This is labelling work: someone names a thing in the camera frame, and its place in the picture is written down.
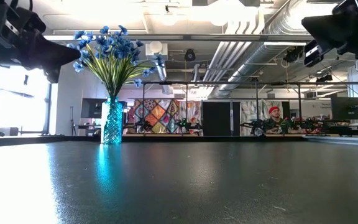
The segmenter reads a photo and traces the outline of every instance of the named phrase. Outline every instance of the fluorescent light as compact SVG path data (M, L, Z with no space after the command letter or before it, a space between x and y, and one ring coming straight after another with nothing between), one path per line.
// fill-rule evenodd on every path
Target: fluorescent light
M304 42L265 42L267 46L305 46Z
M73 35L45 35L47 40L74 40Z

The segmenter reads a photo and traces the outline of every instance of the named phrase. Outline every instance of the drone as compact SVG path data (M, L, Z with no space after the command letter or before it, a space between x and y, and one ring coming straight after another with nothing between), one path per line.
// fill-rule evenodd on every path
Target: drone
M185 128L185 134L189 134L190 130L196 130L195 133L200 135L199 130L202 130L203 128L199 123L187 122L186 118L176 121L175 124L180 128L180 130L182 130L182 128Z

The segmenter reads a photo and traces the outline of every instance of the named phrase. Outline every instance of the black door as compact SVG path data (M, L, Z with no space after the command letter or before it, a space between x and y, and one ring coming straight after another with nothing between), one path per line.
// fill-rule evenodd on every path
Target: black door
M233 103L234 136L240 135L240 103ZM231 136L230 102L203 102L204 136Z

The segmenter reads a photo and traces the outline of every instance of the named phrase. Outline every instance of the red beret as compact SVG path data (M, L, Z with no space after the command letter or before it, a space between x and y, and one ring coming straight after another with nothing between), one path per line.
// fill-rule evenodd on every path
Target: red beret
M272 107L269 109L268 113L271 113L271 112L272 112L273 110L275 110L275 109L280 110L280 108L278 108L278 106L272 106Z

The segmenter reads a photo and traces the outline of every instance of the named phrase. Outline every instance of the colorful quilt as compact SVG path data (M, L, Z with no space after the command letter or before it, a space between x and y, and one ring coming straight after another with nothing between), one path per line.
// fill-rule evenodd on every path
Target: colorful quilt
M176 123L186 117L186 102L178 100L135 100L135 121L138 122L144 113L145 120L152 126L152 132L181 133ZM201 102L188 102L188 121L201 123Z
M179 118L178 100L145 100L144 109L142 99L135 100L135 121L138 122L144 113L145 120L152 126L153 133L177 133L175 124Z

